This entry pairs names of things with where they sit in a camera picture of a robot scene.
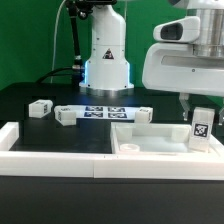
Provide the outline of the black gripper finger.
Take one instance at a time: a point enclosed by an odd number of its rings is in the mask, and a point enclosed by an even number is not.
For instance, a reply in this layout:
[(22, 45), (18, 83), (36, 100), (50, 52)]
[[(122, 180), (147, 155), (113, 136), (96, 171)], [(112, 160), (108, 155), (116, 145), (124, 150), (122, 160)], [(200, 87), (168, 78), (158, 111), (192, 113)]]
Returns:
[(189, 100), (189, 94), (188, 93), (180, 93), (179, 94), (179, 101), (181, 103), (181, 106), (183, 108), (183, 118), (185, 121), (188, 120), (188, 114), (190, 111), (190, 106), (188, 103)]
[(222, 125), (224, 123), (224, 106), (219, 111), (219, 125)]

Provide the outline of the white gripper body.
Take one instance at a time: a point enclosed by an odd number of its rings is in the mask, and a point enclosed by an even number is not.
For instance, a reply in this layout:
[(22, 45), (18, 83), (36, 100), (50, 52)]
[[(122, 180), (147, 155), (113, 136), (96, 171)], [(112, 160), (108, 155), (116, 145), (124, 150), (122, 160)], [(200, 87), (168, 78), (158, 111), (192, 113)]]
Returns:
[(147, 89), (224, 97), (224, 60), (193, 55), (188, 44), (157, 43), (145, 58)]

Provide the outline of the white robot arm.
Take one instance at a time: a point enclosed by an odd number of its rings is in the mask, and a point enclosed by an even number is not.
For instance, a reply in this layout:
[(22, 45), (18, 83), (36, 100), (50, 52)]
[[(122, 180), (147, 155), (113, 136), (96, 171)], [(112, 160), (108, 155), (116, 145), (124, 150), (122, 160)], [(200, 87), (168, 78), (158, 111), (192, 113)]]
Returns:
[[(147, 51), (143, 85), (177, 92), (188, 116), (191, 94), (219, 96), (224, 123), (224, 0), (167, 0), (186, 10), (182, 19), (153, 30), (156, 43)], [(85, 63), (82, 90), (96, 95), (130, 91), (130, 65), (125, 59), (126, 23), (110, 1), (89, 0), (93, 6), (92, 50)]]

